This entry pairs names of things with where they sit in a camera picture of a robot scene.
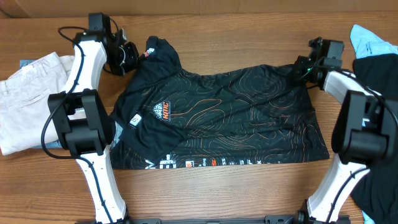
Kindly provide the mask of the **black orange patterned t-shirt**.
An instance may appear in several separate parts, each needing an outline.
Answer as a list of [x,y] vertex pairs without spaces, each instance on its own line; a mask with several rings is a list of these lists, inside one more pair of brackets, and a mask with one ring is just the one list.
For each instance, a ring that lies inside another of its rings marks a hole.
[[329,158],[315,109],[293,67],[215,75],[186,71],[164,39],[146,54],[111,117],[114,169],[285,164]]

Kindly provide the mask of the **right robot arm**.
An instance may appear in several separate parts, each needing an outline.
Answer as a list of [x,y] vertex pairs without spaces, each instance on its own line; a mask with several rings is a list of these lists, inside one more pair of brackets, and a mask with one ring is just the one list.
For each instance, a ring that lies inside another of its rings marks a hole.
[[292,78],[308,82],[341,105],[331,137],[334,156],[315,193],[304,201],[289,223],[349,223],[340,210],[358,182],[375,166],[397,154],[397,100],[361,83],[342,67],[344,43],[321,37],[308,43],[309,56],[299,56]]

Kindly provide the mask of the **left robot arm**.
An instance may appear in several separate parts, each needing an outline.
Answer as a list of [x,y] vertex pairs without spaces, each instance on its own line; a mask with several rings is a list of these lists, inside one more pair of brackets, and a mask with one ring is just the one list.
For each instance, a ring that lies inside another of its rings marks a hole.
[[111,30],[116,22],[102,12],[88,16],[88,28],[79,28],[71,39],[75,58],[60,93],[48,98],[49,118],[62,147],[81,167],[95,206],[94,223],[132,223],[119,193],[110,160],[116,127],[98,93],[101,72],[109,66],[124,76],[139,63],[136,46],[127,41],[123,29]]

